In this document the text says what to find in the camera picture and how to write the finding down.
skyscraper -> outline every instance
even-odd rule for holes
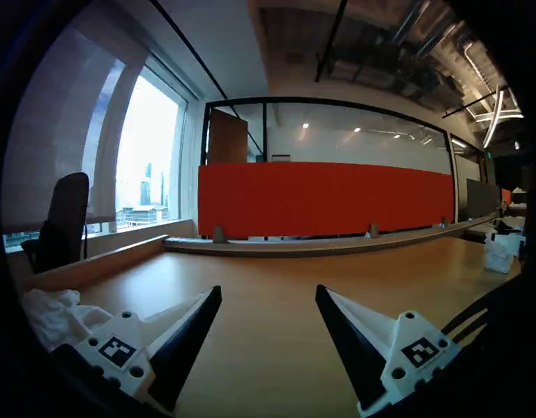
[[[150,204],[150,182],[149,180],[144,180],[140,182],[140,204],[149,205]]]
[[[151,202],[151,163],[146,165],[146,173],[144,179],[140,182],[140,204],[149,205]]]
[[[163,171],[162,171],[162,172],[161,172],[161,206],[164,205],[163,182],[164,182],[164,178],[163,178]]]

orange partition panel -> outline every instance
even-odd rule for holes
[[[507,205],[512,202],[512,193],[509,190],[502,189],[502,197],[504,198]]]
[[[334,235],[453,220],[448,174],[331,162],[200,166],[198,226],[212,235]]]

black chair backrest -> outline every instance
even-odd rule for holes
[[[35,272],[79,261],[88,195],[85,173],[68,174],[56,183],[47,221],[39,234]]]

roller shade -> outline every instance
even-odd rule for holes
[[[115,218],[115,171],[124,117],[148,50],[98,4],[49,48],[17,110],[3,168],[4,233],[47,219],[58,179],[89,177],[86,222]]]

office desk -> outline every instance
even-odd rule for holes
[[[82,304],[148,316],[222,286],[223,303],[178,398],[177,417],[352,418],[356,397],[314,302],[316,285],[392,317],[414,309],[442,327],[519,272],[518,263],[509,274],[483,265],[484,245],[456,238],[318,258],[159,249],[124,271],[73,287]]]

